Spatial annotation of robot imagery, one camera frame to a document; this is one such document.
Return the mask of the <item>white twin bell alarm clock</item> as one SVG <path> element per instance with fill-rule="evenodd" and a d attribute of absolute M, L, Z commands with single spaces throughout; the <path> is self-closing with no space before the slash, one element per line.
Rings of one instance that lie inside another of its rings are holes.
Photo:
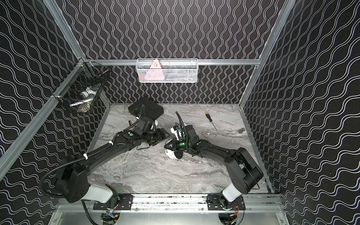
<path fill-rule="evenodd" d="M 184 151 L 172 151 L 172 150 L 166 149 L 166 155 L 170 159 L 182 159 L 183 154 L 184 154 Z"/>

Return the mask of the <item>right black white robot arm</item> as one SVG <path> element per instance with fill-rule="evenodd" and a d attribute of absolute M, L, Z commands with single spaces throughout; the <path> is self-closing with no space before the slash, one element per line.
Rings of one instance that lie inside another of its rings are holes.
<path fill-rule="evenodd" d="M 231 182 L 219 194 L 219 203 L 222 206 L 233 203 L 243 194 L 248 194 L 263 178 L 260 166 L 242 147 L 237 150 L 226 149 L 199 138 L 191 141 L 175 138 L 166 143 L 164 148 L 176 159 L 180 159 L 183 153 L 187 152 L 192 156 L 208 158 L 225 165 Z"/>

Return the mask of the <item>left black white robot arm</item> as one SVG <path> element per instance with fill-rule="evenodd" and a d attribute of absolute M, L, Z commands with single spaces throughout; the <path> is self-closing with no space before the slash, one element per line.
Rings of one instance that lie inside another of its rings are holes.
<path fill-rule="evenodd" d="M 138 148 L 142 143 L 154 146 L 169 137 L 164 128 L 139 133 L 134 130 L 118 132 L 107 144 L 73 160 L 64 159 L 59 167 L 41 178 L 39 190 L 48 197 L 65 198 L 69 203 L 96 201 L 113 208 L 118 202 L 118 193 L 107 185 L 89 183 L 88 176 L 116 156 Z M 59 194 L 52 194 L 45 188 L 45 179 L 52 173 L 56 174 L 55 187 Z"/>

